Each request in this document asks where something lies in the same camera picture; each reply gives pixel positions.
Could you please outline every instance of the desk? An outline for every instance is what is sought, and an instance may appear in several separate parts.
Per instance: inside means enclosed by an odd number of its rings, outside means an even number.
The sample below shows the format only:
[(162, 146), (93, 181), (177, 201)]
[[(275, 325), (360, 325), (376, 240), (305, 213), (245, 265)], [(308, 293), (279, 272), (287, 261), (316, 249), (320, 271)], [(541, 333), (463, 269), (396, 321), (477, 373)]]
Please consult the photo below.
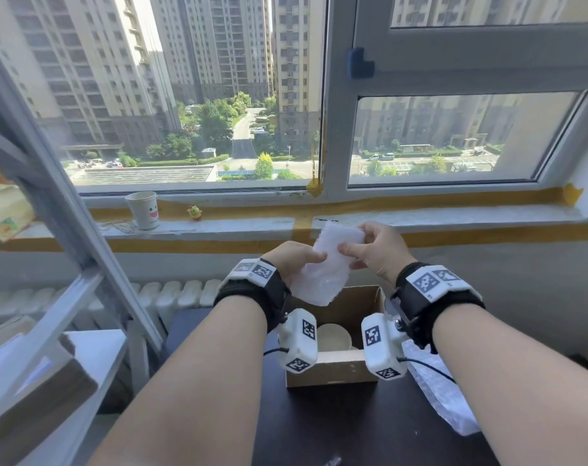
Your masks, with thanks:
[[(175, 315), (165, 345), (173, 353), (209, 309)], [(277, 346), (269, 334), (266, 349)], [(430, 406), (410, 375), (393, 382), (285, 388), (274, 357), (263, 361), (253, 466), (498, 465), (482, 434), (461, 437)]]

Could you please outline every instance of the plastic bag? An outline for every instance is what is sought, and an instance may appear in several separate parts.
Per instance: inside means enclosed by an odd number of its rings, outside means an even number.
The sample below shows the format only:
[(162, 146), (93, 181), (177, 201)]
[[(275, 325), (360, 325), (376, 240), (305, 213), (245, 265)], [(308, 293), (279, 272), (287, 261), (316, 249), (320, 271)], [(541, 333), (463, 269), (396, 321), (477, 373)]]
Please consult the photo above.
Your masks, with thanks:
[(346, 227), (328, 222), (313, 245), (318, 252), (326, 252), (322, 263), (307, 263), (290, 284), (293, 296), (313, 305), (328, 305), (344, 288), (355, 260), (339, 253), (340, 243), (363, 243), (365, 233), (357, 227)]
[[(423, 361), (451, 376), (443, 360), (431, 354), (429, 347), (420, 350), (412, 340), (407, 340), (402, 349), (405, 357)], [(456, 432), (467, 436), (482, 431), (457, 384), (418, 363), (408, 363), (408, 370), (436, 413)]]

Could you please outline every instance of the white wall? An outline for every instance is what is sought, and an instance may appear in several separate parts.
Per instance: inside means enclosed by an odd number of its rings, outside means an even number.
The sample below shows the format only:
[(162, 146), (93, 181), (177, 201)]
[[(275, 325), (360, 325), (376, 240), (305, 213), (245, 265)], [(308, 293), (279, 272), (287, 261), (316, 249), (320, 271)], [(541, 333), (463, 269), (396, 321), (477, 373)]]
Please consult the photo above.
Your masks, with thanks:
[[(414, 249), (423, 261), (448, 266), (471, 282), (490, 311), (564, 353), (588, 349), (588, 242), (466, 245)], [(246, 255), (117, 255), (131, 281), (223, 277)], [(76, 268), (62, 253), (0, 252), (0, 289), (57, 287), (71, 282)], [(370, 284), (369, 271), (349, 284)]]

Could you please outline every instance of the window sill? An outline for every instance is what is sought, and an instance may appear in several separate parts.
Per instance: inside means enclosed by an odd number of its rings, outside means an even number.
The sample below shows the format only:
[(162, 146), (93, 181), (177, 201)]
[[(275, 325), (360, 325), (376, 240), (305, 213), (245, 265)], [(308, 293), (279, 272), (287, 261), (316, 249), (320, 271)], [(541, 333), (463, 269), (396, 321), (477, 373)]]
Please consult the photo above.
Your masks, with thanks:
[[(285, 240), (312, 243), (327, 221), (356, 226), (376, 220), (395, 226), (410, 247), (588, 240), (588, 221), (559, 204), (447, 207), (353, 212), (308, 217), (163, 220), (154, 230), (127, 234), (108, 223), (100, 228), (121, 253), (263, 253)], [(9, 242), (5, 251), (61, 251), (41, 222)]]

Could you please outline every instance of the shelf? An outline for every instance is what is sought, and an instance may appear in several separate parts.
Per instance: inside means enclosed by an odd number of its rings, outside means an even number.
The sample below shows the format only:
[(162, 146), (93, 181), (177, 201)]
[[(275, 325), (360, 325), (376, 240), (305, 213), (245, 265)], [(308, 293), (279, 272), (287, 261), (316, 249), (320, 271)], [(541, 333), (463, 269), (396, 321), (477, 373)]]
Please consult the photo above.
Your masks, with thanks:
[(122, 330), (66, 332), (76, 345), (76, 360), (97, 382), (98, 389), (58, 429), (50, 434), (18, 466), (69, 466), (111, 386), (126, 352)]

